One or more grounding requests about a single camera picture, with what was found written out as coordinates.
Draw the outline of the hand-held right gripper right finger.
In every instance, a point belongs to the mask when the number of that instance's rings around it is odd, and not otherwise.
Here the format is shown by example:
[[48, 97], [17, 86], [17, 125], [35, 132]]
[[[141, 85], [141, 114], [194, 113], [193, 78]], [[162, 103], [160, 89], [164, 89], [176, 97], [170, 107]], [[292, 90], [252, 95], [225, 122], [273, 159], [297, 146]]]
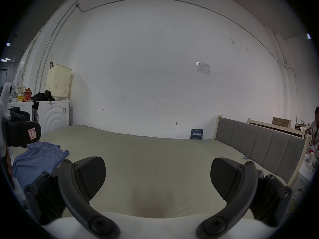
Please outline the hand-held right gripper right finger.
[[255, 220], [269, 227], [276, 228], [283, 223], [293, 190], [273, 174], [264, 176], [253, 161], [240, 164], [224, 157], [215, 158], [210, 178], [226, 206], [198, 225], [197, 238], [223, 236], [248, 210]]

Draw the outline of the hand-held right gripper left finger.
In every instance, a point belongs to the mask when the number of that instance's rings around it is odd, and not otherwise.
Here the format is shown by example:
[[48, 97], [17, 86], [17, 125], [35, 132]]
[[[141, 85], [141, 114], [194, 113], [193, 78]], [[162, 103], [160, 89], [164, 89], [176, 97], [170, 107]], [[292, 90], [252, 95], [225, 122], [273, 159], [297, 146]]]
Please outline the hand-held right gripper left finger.
[[64, 159], [50, 174], [42, 173], [24, 188], [26, 209], [40, 225], [61, 218], [67, 208], [75, 219], [94, 236], [118, 239], [120, 229], [111, 219], [90, 206], [90, 200], [104, 184], [105, 162], [87, 157], [76, 162]]

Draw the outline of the person's left hand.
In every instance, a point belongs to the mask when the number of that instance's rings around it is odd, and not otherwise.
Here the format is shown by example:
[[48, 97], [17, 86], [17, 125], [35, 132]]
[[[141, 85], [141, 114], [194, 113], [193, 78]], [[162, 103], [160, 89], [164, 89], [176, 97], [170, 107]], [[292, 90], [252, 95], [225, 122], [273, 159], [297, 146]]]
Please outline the person's left hand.
[[10, 158], [10, 153], [9, 153], [9, 147], [5, 145], [6, 148], [6, 166], [7, 166], [7, 171], [10, 175], [11, 178], [14, 178], [13, 172], [12, 172], [12, 165], [11, 165], [11, 158]]

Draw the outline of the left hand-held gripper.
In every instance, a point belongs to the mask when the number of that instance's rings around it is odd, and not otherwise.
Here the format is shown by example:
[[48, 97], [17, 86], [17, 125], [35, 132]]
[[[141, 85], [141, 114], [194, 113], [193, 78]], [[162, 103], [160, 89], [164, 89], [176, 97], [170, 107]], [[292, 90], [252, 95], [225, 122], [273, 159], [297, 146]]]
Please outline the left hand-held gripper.
[[27, 145], [39, 141], [42, 130], [39, 123], [27, 121], [26, 111], [21, 111], [19, 107], [8, 110], [11, 87], [12, 84], [6, 82], [1, 92], [0, 124], [3, 122], [3, 136], [7, 146], [26, 148]]

